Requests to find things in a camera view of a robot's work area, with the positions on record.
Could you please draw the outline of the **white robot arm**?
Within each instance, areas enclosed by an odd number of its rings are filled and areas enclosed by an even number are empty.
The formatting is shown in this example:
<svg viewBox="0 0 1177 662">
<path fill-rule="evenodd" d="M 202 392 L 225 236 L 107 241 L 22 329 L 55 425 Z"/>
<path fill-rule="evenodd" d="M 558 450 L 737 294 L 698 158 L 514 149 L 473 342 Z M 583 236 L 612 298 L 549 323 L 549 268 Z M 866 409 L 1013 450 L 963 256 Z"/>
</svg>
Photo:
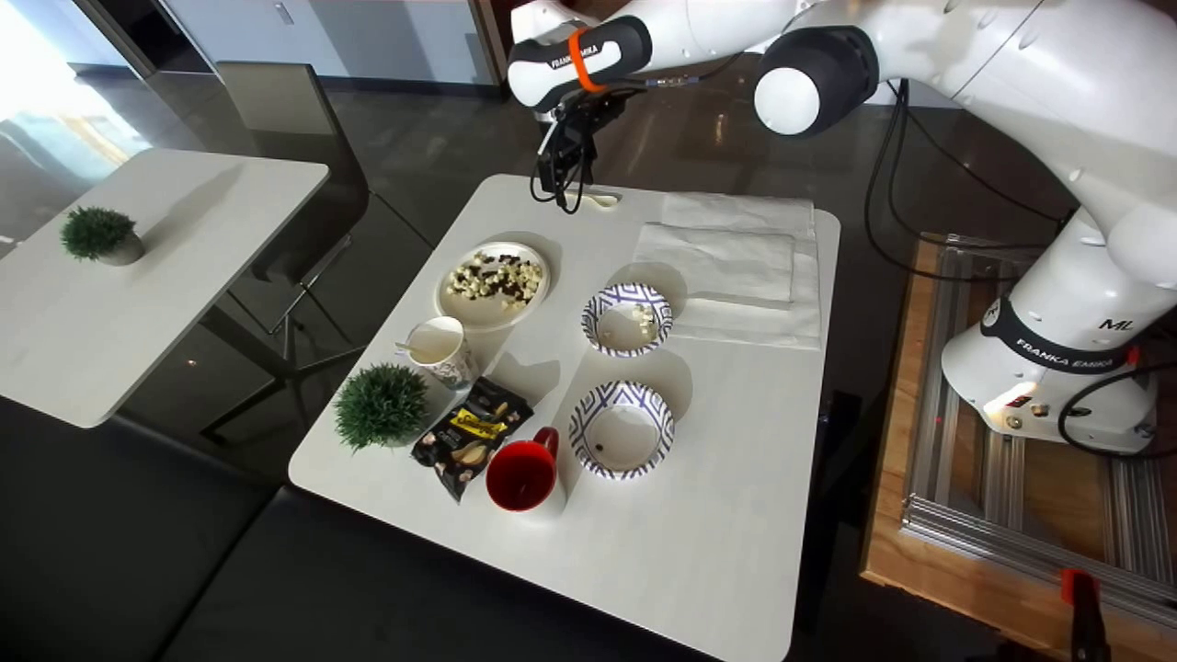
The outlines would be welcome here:
<svg viewBox="0 0 1177 662">
<path fill-rule="evenodd" d="M 918 82 L 1028 146 L 1074 212 L 942 375 L 996 434 L 1139 456 L 1155 383 L 1128 345 L 1177 303 L 1177 18 L 1165 0 L 558 0 L 513 12 L 508 89 L 563 130 L 579 100 L 754 55 L 754 115 L 811 135 Z"/>
</svg>

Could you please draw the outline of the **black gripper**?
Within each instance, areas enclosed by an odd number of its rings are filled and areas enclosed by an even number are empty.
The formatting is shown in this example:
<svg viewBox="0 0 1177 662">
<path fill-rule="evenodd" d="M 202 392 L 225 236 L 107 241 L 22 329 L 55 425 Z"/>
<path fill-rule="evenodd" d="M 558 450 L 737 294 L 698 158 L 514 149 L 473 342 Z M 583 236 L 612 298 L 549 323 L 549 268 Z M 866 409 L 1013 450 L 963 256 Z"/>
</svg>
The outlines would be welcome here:
<svg viewBox="0 0 1177 662">
<path fill-rule="evenodd" d="M 554 108 L 553 130 L 537 146 L 543 184 L 594 179 L 595 133 L 625 110 L 623 97 L 569 97 Z"/>
</svg>

